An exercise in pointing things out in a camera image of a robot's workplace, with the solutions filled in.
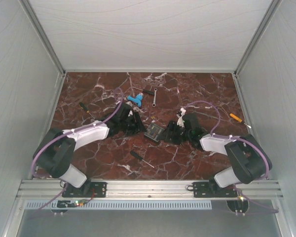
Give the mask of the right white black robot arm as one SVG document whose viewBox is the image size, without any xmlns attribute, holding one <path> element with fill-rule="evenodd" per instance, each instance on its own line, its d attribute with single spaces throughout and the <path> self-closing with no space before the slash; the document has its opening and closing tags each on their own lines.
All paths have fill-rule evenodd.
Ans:
<svg viewBox="0 0 296 237">
<path fill-rule="evenodd" d="M 271 160 L 253 135 L 223 136 L 208 133 L 199 124 L 196 114 L 184 115 L 177 122 L 169 121 L 158 138 L 175 145 L 189 141 L 197 150 L 227 156 L 231 167 L 215 174 L 205 187 L 206 191 L 216 197 L 232 185 L 264 179 L 272 169 Z"/>
</svg>

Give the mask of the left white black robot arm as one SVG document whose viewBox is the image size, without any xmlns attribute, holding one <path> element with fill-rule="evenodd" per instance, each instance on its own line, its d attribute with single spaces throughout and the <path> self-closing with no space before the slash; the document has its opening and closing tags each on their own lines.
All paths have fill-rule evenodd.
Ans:
<svg viewBox="0 0 296 237">
<path fill-rule="evenodd" d="M 33 155 L 31 172 L 34 175 L 39 166 L 52 178 L 70 184 L 79 196 L 85 197 L 90 194 L 92 185 L 87 181 L 87 176 L 72 164 L 74 152 L 120 132 L 132 136 L 146 131 L 139 113 L 130 105 L 120 102 L 114 112 L 88 125 L 65 130 L 50 129 Z"/>
</svg>

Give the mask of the small black screwdriver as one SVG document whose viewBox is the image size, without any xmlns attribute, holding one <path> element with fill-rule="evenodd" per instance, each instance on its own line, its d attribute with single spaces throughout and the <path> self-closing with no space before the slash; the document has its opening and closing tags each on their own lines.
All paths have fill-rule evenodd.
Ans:
<svg viewBox="0 0 296 237">
<path fill-rule="evenodd" d="M 130 151 L 130 155 L 133 156 L 134 158 L 138 159 L 139 161 L 142 161 L 144 163 L 146 163 L 147 165 L 149 165 L 152 168 L 155 168 L 153 165 L 151 165 L 149 162 L 145 161 L 143 157 L 141 157 L 138 153 L 136 153 L 135 151 L 131 150 Z"/>
</svg>

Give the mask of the silver combination wrench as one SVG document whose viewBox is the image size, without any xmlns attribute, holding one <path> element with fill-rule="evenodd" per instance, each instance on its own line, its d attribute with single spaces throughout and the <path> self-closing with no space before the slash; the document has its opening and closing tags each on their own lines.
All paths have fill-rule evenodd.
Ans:
<svg viewBox="0 0 296 237">
<path fill-rule="evenodd" d="M 153 103 L 152 103 L 152 107 L 156 107 L 156 94 L 157 94 L 158 89 L 155 88 L 154 89 L 154 96 L 153 96 Z"/>
</svg>

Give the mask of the blue plastic fitting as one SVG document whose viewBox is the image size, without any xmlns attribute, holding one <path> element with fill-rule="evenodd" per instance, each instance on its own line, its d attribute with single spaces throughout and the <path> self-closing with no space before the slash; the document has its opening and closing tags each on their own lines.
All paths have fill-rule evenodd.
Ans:
<svg viewBox="0 0 296 237">
<path fill-rule="evenodd" d="M 143 94 L 139 93 L 136 97 L 127 96 L 127 100 L 135 103 L 138 107 L 142 105 Z"/>
</svg>

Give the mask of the black yellow screwdriver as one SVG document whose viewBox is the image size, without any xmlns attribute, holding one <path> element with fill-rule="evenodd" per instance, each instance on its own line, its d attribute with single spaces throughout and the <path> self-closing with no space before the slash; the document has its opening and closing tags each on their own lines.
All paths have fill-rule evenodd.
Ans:
<svg viewBox="0 0 296 237">
<path fill-rule="evenodd" d="M 93 120 L 95 120 L 95 117 L 91 114 L 91 112 L 89 111 L 89 109 L 87 108 L 87 106 L 85 104 L 83 104 L 82 102 L 79 102 L 79 106 L 87 113 L 91 116 L 91 118 Z"/>
</svg>

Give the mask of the black handled screwdriver top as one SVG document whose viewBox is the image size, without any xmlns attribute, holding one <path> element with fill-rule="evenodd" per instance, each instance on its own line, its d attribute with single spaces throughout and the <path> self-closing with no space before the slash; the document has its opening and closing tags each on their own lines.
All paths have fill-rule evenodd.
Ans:
<svg viewBox="0 0 296 237">
<path fill-rule="evenodd" d="M 149 95 L 154 95 L 154 92 L 153 91 L 150 91 L 150 90 L 141 89 L 141 88 L 137 88 L 137 87 L 134 87 L 134 89 L 139 90 L 141 93 L 146 93 L 146 94 L 149 94 Z"/>
</svg>

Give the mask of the orange handled screwdriver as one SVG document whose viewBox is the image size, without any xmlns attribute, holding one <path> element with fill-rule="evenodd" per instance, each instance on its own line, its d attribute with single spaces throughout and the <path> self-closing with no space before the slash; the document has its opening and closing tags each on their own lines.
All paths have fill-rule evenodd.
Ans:
<svg viewBox="0 0 296 237">
<path fill-rule="evenodd" d="M 244 124 L 245 126 L 247 126 L 247 127 L 250 128 L 250 129 L 252 128 L 250 125 L 246 124 L 246 122 L 245 122 L 243 119 L 241 119 L 240 117 L 236 116 L 235 114 L 230 113 L 229 115 L 230 115 L 233 119 L 235 119 L 236 121 L 238 121 L 239 123 Z"/>
</svg>

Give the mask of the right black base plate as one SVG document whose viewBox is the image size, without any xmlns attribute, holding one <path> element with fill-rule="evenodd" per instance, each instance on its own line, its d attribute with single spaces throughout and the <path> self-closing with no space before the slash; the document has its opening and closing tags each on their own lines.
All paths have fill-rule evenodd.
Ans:
<svg viewBox="0 0 296 237">
<path fill-rule="evenodd" d="M 231 187 L 221 188 L 213 182 L 193 182 L 194 198 L 236 198 L 238 193 Z"/>
</svg>

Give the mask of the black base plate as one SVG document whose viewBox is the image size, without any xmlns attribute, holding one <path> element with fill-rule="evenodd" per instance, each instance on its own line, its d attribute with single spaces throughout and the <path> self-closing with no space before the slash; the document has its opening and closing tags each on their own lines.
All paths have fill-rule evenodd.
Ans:
<svg viewBox="0 0 296 237">
<path fill-rule="evenodd" d="M 95 182 L 87 180 L 80 188 L 69 184 L 62 193 L 63 198 L 105 198 L 107 182 Z"/>
<path fill-rule="evenodd" d="M 193 182 L 194 198 L 236 198 L 238 193 L 231 187 L 221 188 L 213 182 Z"/>
</svg>

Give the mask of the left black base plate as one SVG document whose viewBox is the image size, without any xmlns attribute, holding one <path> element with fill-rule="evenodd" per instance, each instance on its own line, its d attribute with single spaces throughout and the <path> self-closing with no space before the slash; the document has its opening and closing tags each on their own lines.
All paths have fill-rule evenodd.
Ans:
<svg viewBox="0 0 296 237">
<path fill-rule="evenodd" d="M 69 184 L 62 193 L 63 198 L 105 198 L 107 182 L 95 182 L 87 180 L 80 188 Z"/>
</svg>

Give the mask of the aluminium mounting rail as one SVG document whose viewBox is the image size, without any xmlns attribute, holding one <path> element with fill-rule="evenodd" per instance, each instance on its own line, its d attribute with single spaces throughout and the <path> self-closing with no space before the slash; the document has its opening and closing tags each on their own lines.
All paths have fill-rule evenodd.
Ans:
<svg viewBox="0 0 296 237">
<path fill-rule="evenodd" d="M 186 188 L 193 180 L 104 180 L 108 199 L 193 199 Z M 251 199 L 281 199 L 278 181 L 261 180 L 238 184 L 236 188 Z M 22 180 L 17 192 L 20 198 L 52 198 L 61 191 L 57 180 Z"/>
</svg>

